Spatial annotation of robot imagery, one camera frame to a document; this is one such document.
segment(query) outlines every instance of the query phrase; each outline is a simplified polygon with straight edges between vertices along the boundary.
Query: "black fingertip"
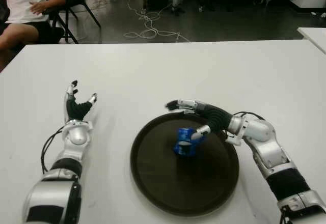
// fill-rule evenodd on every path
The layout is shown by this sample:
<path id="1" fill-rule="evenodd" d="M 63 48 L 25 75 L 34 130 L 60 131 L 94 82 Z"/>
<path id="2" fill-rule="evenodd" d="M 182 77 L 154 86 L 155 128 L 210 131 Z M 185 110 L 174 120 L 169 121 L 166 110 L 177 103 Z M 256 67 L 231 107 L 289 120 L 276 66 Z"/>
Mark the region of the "black fingertip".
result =
<path id="1" fill-rule="evenodd" d="M 93 93 L 93 95 L 92 96 L 94 96 L 95 97 L 95 99 L 94 99 L 94 102 L 96 102 L 97 101 L 97 93 Z"/>
<path id="2" fill-rule="evenodd" d="M 168 108 L 169 110 L 174 110 L 178 108 L 178 100 L 173 100 L 169 103 L 167 103 L 167 105 L 165 105 L 166 108 Z"/>

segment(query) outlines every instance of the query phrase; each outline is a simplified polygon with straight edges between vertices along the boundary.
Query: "gray floor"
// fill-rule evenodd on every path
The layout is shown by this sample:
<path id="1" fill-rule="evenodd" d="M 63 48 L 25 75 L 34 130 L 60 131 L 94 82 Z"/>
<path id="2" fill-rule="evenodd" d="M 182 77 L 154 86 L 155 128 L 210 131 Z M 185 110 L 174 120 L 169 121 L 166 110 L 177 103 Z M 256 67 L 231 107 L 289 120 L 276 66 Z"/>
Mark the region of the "gray floor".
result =
<path id="1" fill-rule="evenodd" d="M 70 29 L 80 43 L 147 43 L 175 42 L 176 36 L 154 39 L 126 38 L 127 32 L 145 30 L 144 20 L 132 8 L 140 11 L 143 0 L 87 0 L 93 13 L 102 25 L 99 29 L 87 12 L 78 12 L 79 20 L 70 16 Z M 326 27 L 326 19 L 311 13 L 298 13 L 290 6 L 269 6 L 245 4 L 236 6 L 234 12 L 227 12 L 224 5 L 216 4 L 211 12 L 198 11 L 195 0 L 186 0 L 184 14 L 176 17 L 170 10 L 162 11 L 160 19 L 154 22 L 159 31 L 180 32 L 192 42 L 301 39 L 298 27 Z"/>

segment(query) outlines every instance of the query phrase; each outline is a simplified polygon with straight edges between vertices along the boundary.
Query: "round tray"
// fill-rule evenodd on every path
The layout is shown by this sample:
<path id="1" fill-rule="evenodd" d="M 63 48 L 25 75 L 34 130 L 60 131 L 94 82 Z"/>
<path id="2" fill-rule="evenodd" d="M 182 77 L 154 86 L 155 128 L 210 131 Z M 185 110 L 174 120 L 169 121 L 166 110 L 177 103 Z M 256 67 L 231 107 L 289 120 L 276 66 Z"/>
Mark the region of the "round tray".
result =
<path id="1" fill-rule="evenodd" d="M 207 214 L 232 194 L 239 175 L 234 147 L 225 134 L 211 133 L 196 148 L 194 157 L 176 155 L 179 128 L 196 129 L 206 120 L 172 113 L 149 122 L 137 135 L 131 149 L 133 178 L 149 201 L 181 216 Z"/>

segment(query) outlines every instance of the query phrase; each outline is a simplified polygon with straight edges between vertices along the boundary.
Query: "person's arm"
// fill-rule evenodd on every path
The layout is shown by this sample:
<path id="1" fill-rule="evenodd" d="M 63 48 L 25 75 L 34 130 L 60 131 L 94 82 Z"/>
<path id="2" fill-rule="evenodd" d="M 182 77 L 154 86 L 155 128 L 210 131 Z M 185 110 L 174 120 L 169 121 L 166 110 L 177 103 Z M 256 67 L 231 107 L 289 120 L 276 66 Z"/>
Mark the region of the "person's arm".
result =
<path id="1" fill-rule="evenodd" d="M 37 15 L 41 14 L 46 9 L 56 7 L 56 6 L 65 5 L 65 3 L 66 3 L 66 0 L 47 0 L 47 1 L 39 2 L 39 3 L 30 2 L 30 4 L 32 4 L 32 6 L 31 6 L 32 13 L 37 14 Z"/>

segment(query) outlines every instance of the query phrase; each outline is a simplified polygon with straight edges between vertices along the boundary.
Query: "robotic arm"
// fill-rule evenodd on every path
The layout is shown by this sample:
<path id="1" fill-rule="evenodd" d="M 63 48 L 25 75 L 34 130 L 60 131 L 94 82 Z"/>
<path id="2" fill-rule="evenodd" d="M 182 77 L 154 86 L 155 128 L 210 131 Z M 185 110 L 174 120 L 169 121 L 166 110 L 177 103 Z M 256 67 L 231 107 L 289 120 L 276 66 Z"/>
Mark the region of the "robotic arm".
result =
<path id="1" fill-rule="evenodd" d="M 82 104 L 75 102 L 77 81 L 65 94 L 65 126 L 62 129 L 64 150 L 51 169 L 29 193 L 23 207 L 23 223 L 75 224 L 81 203 L 82 159 L 90 142 L 92 124 L 83 118 L 97 100 L 97 94 Z"/>
<path id="2" fill-rule="evenodd" d="M 237 146 L 243 139 L 253 151 L 254 160 L 270 189 L 278 200 L 284 218 L 297 223 L 326 223 L 326 206 L 318 193 L 311 190 L 297 170 L 291 158 L 276 140 L 271 123 L 262 117 L 249 120 L 199 101 L 175 100 L 166 105 L 169 110 L 184 109 L 207 119 L 204 125 L 192 134 L 198 140 L 212 131 L 227 130 L 234 137 L 226 142 Z"/>

